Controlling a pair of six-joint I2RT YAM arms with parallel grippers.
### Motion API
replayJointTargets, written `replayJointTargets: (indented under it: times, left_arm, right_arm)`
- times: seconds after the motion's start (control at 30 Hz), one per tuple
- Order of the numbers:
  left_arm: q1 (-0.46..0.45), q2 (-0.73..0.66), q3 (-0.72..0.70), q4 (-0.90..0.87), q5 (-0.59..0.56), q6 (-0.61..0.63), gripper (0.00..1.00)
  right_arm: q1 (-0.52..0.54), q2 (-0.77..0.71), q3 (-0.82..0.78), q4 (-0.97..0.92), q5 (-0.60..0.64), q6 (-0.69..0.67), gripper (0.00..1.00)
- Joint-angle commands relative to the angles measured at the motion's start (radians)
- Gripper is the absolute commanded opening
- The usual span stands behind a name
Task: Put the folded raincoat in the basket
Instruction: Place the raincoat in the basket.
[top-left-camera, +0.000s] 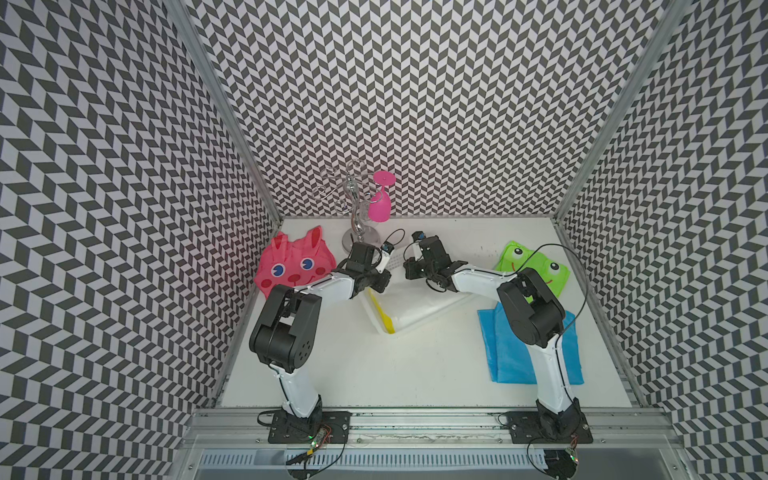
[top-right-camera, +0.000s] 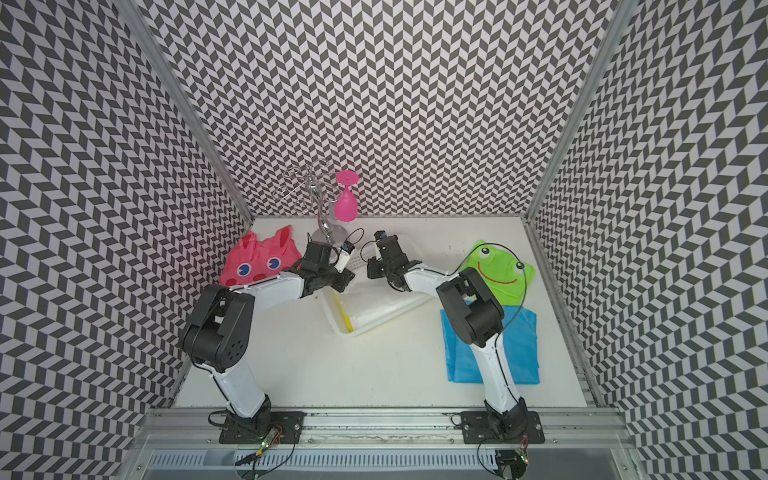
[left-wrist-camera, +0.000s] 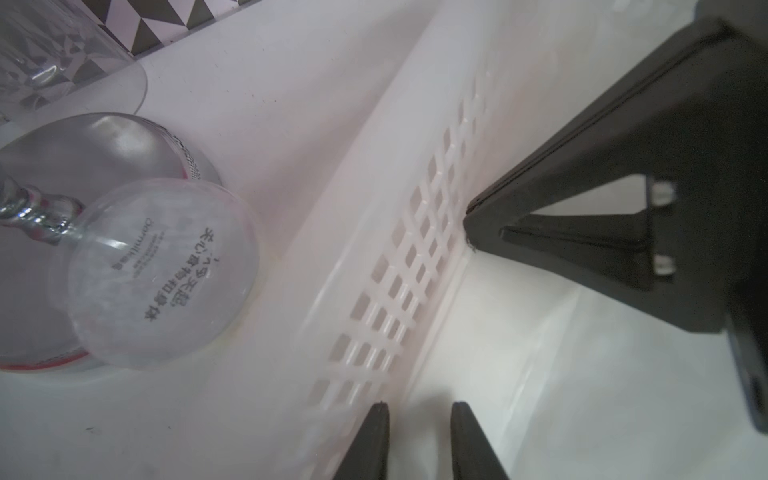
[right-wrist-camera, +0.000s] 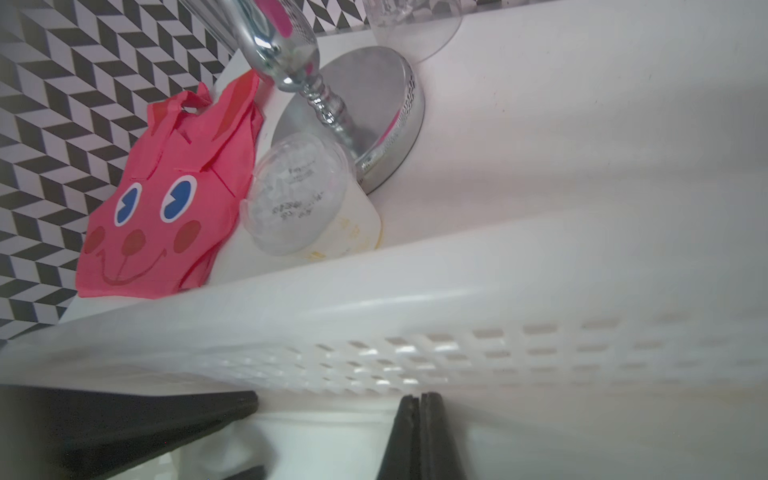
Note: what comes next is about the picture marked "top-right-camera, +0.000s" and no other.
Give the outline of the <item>white plastic basket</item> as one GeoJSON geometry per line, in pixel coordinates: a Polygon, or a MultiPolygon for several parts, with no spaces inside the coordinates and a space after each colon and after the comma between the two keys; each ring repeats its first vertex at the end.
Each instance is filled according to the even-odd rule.
{"type": "Polygon", "coordinates": [[[397,292],[385,279],[367,278],[366,261],[376,255],[373,244],[356,249],[347,268],[355,278],[339,293],[324,288],[317,294],[331,328],[344,337],[356,337],[379,327],[425,303],[431,297],[424,293],[397,292]]]}

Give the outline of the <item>yellow raincoat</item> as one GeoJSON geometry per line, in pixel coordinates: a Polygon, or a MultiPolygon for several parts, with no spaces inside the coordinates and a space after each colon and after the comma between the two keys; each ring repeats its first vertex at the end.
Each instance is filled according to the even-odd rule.
{"type": "Polygon", "coordinates": [[[340,331],[343,334],[353,333],[354,326],[351,322],[349,315],[344,309],[340,295],[336,291],[333,291],[332,295],[333,295],[334,304],[336,306],[336,309],[338,310],[338,316],[340,318],[339,320],[340,331]]]}

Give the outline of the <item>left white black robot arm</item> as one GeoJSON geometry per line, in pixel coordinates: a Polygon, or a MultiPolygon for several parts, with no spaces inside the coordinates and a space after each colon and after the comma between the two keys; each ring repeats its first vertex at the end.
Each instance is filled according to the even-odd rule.
{"type": "Polygon", "coordinates": [[[330,287],[342,293],[355,274],[347,264],[355,245],[311,241],[304,255],[274,277],[247,285],[205,287],[179,336],[179,347],[206,371],[227,402],[227,418],[253,429],[269,420],[268,395],[245,355],[254,315],[330,287]]]}

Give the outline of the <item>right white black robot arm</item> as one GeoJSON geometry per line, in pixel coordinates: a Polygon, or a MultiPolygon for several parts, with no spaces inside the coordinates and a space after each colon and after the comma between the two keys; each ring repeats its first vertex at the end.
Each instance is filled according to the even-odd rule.
{"type": "Polygon", "coordinates": [[[510,372],[503,345],[505,312],[479,270],[454,273],[423,267],[411,260],[395,235],[374,233],[378,255],[367,261],[367,277],[383,278],[397,291],[431,295],[457,337],[469,346],[484,386],[488,423],[501,439],[521,437],[528,427],[528,409],[510,372]]]}

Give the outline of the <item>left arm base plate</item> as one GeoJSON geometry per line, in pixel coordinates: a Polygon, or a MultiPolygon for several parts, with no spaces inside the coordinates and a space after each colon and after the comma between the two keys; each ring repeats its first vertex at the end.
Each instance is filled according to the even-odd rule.
{"type": "Polygon", "coordinates": [[[283,445],[297,444],[300,440],[306,414],[303,411],[261,412],[254,418],[241,418],[229,412],[219,436],[220,444],[256,445],[275,429],[283,445]]]}

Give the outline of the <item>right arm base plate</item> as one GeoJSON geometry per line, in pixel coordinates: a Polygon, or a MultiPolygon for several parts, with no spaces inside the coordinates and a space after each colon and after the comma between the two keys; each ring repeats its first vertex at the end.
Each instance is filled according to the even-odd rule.
{"type": "Polygon", "coordinates": [[[531,445],[544,444],[546,439],[540,417],[535,411],[522,415],[499,417],[487,411],[469,410],[459,413],[459,428],[465,444],[480,443],[521,443],[527,440],[531,445]]]}

